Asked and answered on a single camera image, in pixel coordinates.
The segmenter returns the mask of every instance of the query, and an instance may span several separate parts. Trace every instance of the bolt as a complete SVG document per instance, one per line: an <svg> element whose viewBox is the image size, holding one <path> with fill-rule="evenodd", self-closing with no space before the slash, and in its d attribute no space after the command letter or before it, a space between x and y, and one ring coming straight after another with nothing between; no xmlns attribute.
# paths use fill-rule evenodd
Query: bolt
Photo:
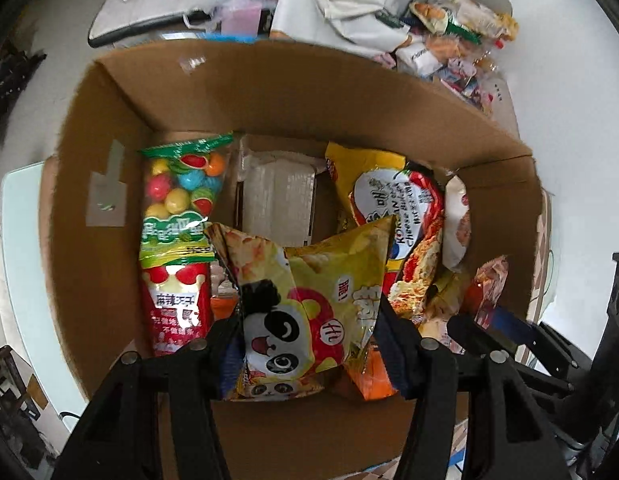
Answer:
<svg viewBox="0 0 619 480"><path fill-rule="evenodd" d="M425 350L436 350L438 348L438 341L431 337L424 337L421 339L421 348Z"/></svg>
<svg viewBox="0 0 619 480"><path fill-rule="evenodd" d="M204 337L194 339L190 342L189 347L190 350L194 351L205 350L207 348L207 339Z"/></svg>
<svg viewBox="0 0 619 480"><path fill-rule="evenodd" d="M507 361L507 352L504 350L493 350L489 353L489 358L497 364L503 364Z"/></svg>
<svg viewBox="0 0 619 480"><path fill-rule="evenodd" d="M121 356L121 362L124 365L131 365L134 364L136 361L139 360L139 355L136 352L125 352L122 356Z"/></svg>

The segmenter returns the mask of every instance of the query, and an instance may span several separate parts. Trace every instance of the panda mouth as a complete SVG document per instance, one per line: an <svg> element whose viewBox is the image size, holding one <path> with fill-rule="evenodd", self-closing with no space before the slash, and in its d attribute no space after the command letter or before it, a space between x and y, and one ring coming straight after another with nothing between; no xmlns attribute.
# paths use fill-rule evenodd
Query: panda mouth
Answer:
<svg viewBox="0 0 619 480"><path fill-rule="evenodd" d="M272 345L268 345L267 344L267 336L261 336L261 337L254 337L254 339L252 339L252 349L254 352L257 352L261 355L267 356L267 352L269 352L269 349L272 350L276 350L276 346Z"/></svg>

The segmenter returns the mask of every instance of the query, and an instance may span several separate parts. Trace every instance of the panda ear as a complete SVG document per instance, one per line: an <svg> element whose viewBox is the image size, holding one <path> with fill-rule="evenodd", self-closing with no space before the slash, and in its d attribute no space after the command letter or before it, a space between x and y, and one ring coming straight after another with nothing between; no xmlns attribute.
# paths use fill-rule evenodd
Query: panda ear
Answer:
<svg viewBox="0 0 619 480"><path fill-rule="evenodd" d="M272 312L273 307L281 303L281 295L272 280L260 280L242 285L240 299L244 316L257 312L268 314Z"/></svg>

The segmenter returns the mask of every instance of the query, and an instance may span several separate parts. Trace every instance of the yellow candy ball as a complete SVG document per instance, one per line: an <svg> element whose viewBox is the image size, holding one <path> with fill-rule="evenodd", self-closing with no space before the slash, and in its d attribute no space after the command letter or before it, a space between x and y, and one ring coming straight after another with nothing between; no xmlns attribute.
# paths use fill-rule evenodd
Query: yellow candy ball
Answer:
<svg viewBox="0 0 619 480"><path fill-rule="evenodd" d="M169 171L168 160L166 158L155 158L152 160L152 175L157 176Z"/></svg>
<svg viewBox="0 0 619 480"><path fill-rule="evenodd" d="M165 197L165 207L172 215L185 211L189 207L189 202L189 193L181 187L171 190Z"/></svg>
<svg viewBox="0 0 619 480"><path fill-rule="evenodd" d="M145 210L145 218L149 218L150 216L154 216L159 220L165 220L170 218L170 212L163 204L152 204Z"/></svg>

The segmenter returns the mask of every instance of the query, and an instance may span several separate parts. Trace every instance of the blue candy ball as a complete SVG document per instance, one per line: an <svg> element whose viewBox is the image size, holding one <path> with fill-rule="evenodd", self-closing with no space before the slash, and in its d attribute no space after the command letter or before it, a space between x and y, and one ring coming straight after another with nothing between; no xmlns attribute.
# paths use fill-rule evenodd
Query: blue candy ball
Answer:
<svg viewBox="0 0 619 480"><path fill-rule="evenodd" d="M193 191L197 187L203 185L203 180L206 178L205 173L201 170L192 170L189 173L178 175L178 183L184 189Z"/></svg>
<svg viewBox="0 0 619 480"><path fill-rule="evenodd" d="M218 194L223 185L222 178L220 176L207 176L203 175L203 180L201 181L201 187L206 187L211 190L214 194Z"/></svg>

